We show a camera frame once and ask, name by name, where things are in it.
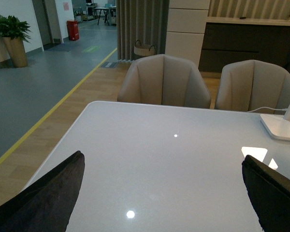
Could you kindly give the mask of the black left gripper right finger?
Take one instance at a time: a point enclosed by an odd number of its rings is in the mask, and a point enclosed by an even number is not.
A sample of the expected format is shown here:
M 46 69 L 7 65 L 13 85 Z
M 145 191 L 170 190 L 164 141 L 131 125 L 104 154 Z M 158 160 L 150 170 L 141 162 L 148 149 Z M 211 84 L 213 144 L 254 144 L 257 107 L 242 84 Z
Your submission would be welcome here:
M 263 231 L 290 232 L 290 180 L 251 155 L 242 176 Z

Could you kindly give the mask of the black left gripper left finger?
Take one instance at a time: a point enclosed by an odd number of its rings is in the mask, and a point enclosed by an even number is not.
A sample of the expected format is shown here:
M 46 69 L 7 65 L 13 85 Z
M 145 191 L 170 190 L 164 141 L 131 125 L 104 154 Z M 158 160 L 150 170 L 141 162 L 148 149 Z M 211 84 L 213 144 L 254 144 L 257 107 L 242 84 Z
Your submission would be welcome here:
M 85 156 L 76 151 L 0 206 L 0 232 L 64 232 L 76 204 Z

